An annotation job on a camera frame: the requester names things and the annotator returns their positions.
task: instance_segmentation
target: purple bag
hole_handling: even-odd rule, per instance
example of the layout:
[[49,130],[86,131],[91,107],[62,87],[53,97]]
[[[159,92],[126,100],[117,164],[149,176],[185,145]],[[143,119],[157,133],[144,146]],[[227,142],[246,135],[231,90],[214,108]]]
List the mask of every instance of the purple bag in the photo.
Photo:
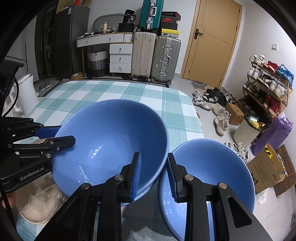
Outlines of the purple bag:
[[264,132],[264,134],[250,147],[254,156],[269,143],[272,148],[277,149],[292,131],[293,123],[285,117],[284,113],[280,113]]

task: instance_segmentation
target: blue bowl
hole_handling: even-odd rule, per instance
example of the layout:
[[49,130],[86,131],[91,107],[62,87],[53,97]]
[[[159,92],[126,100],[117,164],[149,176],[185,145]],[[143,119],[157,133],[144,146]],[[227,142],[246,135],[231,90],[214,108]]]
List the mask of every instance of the blue bowl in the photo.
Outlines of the blue bowl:
[[[227,146],[208,139],[188,141],[173,151],[176,163],[186,168],[188,174],[204,183],[227,183],[252,212],[255,204],[255,187],[244,162]],[[160,177],[158,200],[162,217],[175,238],[184,240],[187,203],[176,203],[172,198],[168,174]],[[211,203],[207,203],[210,240],[214,241]]]
[[67,196],[82,183],[105,183],[140,152],[139,198],[151,188],[168,155],[168,131],[160,116],[131,100],[101,101],[78,111],[56,137],[68,135],[73,135],[76,143],[56,152],[52,171],[54,181]]

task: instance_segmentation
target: screw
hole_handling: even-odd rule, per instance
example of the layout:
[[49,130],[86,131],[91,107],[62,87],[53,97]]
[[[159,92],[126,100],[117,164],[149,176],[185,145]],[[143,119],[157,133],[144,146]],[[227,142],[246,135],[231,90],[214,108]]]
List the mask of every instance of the screw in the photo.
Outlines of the screw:
[[219,183],[219,187],[222,188],[222,189],[226,189],[227,184],[226,183]]
[[90,184],[89,183],[83,183],[81,185],[81,188],[84,189],[84,190],[88,189],[89,187],[90,187]]
[[114,178],[116,181],[121,181],[123,179],[123,175],[116,175]]
[[192,175],[186,175],[185,179],[188,181],[192,181],[193,180],[193,176]]

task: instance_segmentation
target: silver suitcase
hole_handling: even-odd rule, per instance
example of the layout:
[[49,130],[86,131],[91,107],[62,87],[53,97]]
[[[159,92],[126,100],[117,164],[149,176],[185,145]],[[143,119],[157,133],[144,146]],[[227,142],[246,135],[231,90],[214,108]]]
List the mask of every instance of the silver suitcase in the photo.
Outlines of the silver suitcase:
[[133,41],[131,74],[149,77],[153,59],[153,51],[157,35],[147,32],[136,32]]
[[179,57],[181,41],[176,38],[158,36],[155,43],[154,56],[151,69],[151,81],[167,82],[174,78]]

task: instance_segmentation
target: door frame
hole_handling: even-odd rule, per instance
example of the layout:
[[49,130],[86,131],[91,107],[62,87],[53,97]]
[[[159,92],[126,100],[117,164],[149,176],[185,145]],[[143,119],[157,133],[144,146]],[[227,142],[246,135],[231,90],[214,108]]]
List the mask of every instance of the door frame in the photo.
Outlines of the door frame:
[[[181,70],[181,78],[183,78],[183,76],[184,76],[184,71],[185,71],[185,68],[186,68],[186,65],[187,65],[187,62],[188,62],[188,57],[189,57],[193,37],[194,37],[194,34],[195,34],[195,26],[196,26],[196,23],[197,23],[198,12],[199,12],[199,7],[200,7],[200,1],[201,0],[196,1],[196,6],[195,6],[195,12],[194,12],[194,17],[193,17],[193,21],[192,21],[191,31],[190,31],[189,40],[188,40],[188,44],[187,44],[187,48],[186,48],[186,52],[185,52],[185,57],[184,57],[184,60],[183,60],[182,70]],[[221,87],[221,85],[222,85],[222,83],[224,81],[226,72],[228,70],[228,67],[229,67],[229,64],[230,64],[230,61],[231,61],[231,58],[232,58],[232,55],[233,55],[235,45],[237,43],[237,36],[239,34],[239,28],[240,28],[240,23],[241,23],[241,19],[242,19],[242,5],[237,3],[234,0],[230,0],[230,1],[232,1],[232,2],[236,3],[237,5],[239,5],[239,21],[237,23],[237,31],[235,33],[235,37],[234,37],[234,41],[233,41],[234,44],[232,46],[228,62],[227,62],[226,68],[225,68],[224,73],[223,73],[222,81],[219,84],[219,88]]]

